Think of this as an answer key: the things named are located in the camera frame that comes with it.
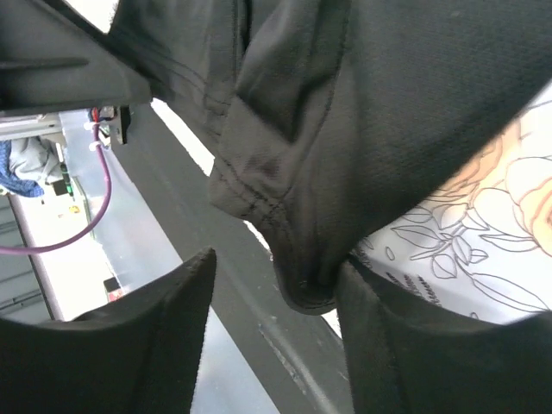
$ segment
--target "peach rose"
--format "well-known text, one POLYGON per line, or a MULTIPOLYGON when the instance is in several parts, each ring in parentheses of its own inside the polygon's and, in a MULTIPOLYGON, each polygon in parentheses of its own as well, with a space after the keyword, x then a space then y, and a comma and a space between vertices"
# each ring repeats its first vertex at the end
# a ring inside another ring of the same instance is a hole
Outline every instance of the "peach rose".
POLYGON ((552 256, 552 160, 514 161, 506 174, 506 189, 518 207, 519 224, 552 256))
POLYGON ((506 168, 518 153, 519 142, 520 125, 519 120, 516 120, 429 199, 455 204, 468 203, 471 207, 481 190, 495 187, 505 179, 506 168))

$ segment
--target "floral pattern paper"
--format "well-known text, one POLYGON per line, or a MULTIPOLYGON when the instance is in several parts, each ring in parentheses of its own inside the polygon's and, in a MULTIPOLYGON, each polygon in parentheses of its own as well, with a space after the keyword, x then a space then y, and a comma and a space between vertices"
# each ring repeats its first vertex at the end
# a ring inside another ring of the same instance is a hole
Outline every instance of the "floral pattern paper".
POLYGON ((419 206, 363 240, 377 274, 468 317, 552 306, 552 85, 419 206))

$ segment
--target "purple wire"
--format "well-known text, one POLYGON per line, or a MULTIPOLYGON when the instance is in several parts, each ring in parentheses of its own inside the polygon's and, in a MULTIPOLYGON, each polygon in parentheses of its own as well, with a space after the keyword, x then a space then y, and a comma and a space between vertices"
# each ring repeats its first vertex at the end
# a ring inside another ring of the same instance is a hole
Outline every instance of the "purple wire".
POLYGON ((105 160, 104 151, 102 149, 102 142, 100 141, 99 137, 99 131, 100 127, 98 124, 95 124, 92 127, 92 133, 94 135, 94 142, 99 142, 99 144, 96 146, 96 152, 97 156, 100 159, 100 164, 103 168, 103 180, 105 181, 105 198, 103 199, 102 206, 100 207, 99 212, 96 214, 96 216, 93 218, 93 220, 88 224, 82 231, 78 232, 73 237, 62 241, 60 243, 51 244, 50 246, 42 246, 39 248, 6 248, 0 246, 0 254, 10 254, 10 255, 17 255, 17 256, 24 256, 29 254, 42 254, 47 252, 52 252, 54 250, 57 250, 59 248, 64 248, 69 246, 70 244, 73 244, 79 239, 82 239, 85 235, 90 233, 92 229, 94 229, 97 224, 102 220, 102 217, 104 217, 105 211, 107 210, 108 206, 110 205, 111 200, 111 190, 112 190, 112 183, 111 183, 111 175, 110 175, 110 169, 107 167, 107 161, 105 160))

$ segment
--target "purple cable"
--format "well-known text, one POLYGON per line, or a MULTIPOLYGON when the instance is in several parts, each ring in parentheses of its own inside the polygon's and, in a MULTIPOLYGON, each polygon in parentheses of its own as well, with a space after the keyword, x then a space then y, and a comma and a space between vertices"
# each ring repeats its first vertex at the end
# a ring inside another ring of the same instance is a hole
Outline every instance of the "purple cable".
POLYGON ((103 199, 102 206, 100 207, 99 212, 96 214, 94 219, 88 224, 82 231, 78 232, 73 237, 62 241, 60 243, 51 244, 50 246, 42 246, 39 248, 6 248, 6 247, 0 247, 0 254, 9 254, 9 255, 16 255, 16 256, 24 256, 29 254, 42 254, 47 252, 52 252, 54 250, 57 250, 59 248, 64 248, 66 246, 69 246, 70 244, 73 244, 79 239, 82 239, 85 235, 90 233, 92 229, 94 229, 97 224, 102 220, 102 217, 104 217, 105 211, 107 210, 108 206, 110 205, 111 200, 111 190, 112 190, 112 183, 111 183, 111 175, 110 175, 110 169, 107 167, 107 161, 105 160, 104 151, 102 149, 102 142, 100 141, 99 137, 99 131, 100 127, 96 123, 92 127, 92 133, 94 135, 94 142, 98 142, 96 146, 96 152, 97 156, 100 159, 100 164, 102 164, 103 168, 103 180, 105 181, 105 198, 103 199))

